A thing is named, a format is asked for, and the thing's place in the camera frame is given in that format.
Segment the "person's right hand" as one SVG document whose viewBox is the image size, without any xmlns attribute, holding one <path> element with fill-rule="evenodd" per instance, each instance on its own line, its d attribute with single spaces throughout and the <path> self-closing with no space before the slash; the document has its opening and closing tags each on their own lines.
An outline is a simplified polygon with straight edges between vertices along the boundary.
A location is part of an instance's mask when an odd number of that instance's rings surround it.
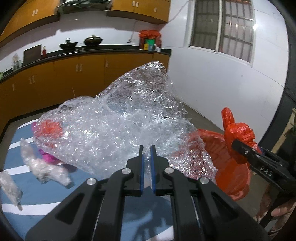
<svg viewBox="0 0 296 241">
<path fill-rule="evenodd" d="M 267 185 L 266 190 L 262 196 L 259 211 L 256 214 L 256 217 L 254 218 L 257 222 L 260 222 L 263 217 L 266 216 L 267 211 L 271 207 L 271 185 Z M 268 234 L 270 238 L 275 237 L 278 232 L 282 229 L 282 227 L 285 225 L 289 217 L 291 216 L 293 210 L 295 208 L 295 199 L 289 200 L 288 202 L 278 206 L 277 208 L 274 208 L 271 212 L 271 216 L 275 217 L 277 222 L 275 225 L 268 231 Z"/>
</svg>

